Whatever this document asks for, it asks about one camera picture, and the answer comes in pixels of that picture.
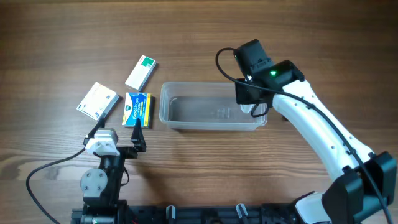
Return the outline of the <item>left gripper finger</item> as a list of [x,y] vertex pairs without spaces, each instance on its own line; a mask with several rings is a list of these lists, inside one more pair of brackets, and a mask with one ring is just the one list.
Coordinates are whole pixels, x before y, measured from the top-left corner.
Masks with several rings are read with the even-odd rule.
[[105,119],[104,118],[100,118],[97,122],[97,124],[94,126],[94,128],[85,136],[84,140],[83,140],[83,144],[87,145],[88,141],[91,138],[94,138],[95,132],[97,132],[97,130],[99,130],[99,128],[104,128],[105,127]]
[[136,119],[134,129],[131,136],[131,142],[137,152],[146,152],[147,146],[142,133],[141,121],[139,118]]

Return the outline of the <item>clear spray bottle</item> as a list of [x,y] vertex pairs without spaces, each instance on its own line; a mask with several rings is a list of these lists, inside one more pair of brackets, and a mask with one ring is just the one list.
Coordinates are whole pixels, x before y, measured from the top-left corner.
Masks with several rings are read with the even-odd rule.
[[251,112],[251,110],[253,109],[254,105],[250,104],[250,105],[240,105],[241,110],[243,113],[245,114],[249,114]]

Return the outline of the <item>blue yellow VapoDrops box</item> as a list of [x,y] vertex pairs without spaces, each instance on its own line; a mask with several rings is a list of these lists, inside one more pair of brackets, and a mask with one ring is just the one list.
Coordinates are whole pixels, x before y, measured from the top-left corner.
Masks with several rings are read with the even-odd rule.
[[154,98],[150,93],[126,93],[122,125],[134,127],[136,121],[143,128],[151,127]]

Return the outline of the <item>clear plastic container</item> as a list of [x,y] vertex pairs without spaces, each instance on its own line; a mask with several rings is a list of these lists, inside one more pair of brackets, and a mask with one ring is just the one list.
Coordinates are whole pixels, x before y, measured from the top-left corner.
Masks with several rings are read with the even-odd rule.
[[236,102],[233,83],[165,82],[159,119],[169,129],[253,131],[267,123]]

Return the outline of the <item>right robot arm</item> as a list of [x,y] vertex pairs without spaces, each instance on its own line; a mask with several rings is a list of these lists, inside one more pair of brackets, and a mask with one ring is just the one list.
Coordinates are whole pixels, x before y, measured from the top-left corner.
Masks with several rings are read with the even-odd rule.
[[361,223],[394,200],[397,163],[375,154],[323,105],[304,74],[289,60],[274,63],[254,39],[233,51],[243,73],[236,84],[241,105],[267,104],[299,131],[332,181],[323,193],[294,203],[302,223]]

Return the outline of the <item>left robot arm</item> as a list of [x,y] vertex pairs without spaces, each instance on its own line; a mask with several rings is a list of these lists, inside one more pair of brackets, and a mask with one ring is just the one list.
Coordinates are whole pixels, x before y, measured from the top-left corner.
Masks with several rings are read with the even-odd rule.
[[113,128],[105,127],[101,118],[83,141],[85,150],[100,158],[99,167],[86,171],[80,180],[83,192],[83,210],[74,210],[72,223],[117,224],[138,223],[126,200],[119,199],[125,160],[136,159],[140,152],[146,152],[141,121],[136,119],[131,136],[132,146],[118,146],[118,135]]

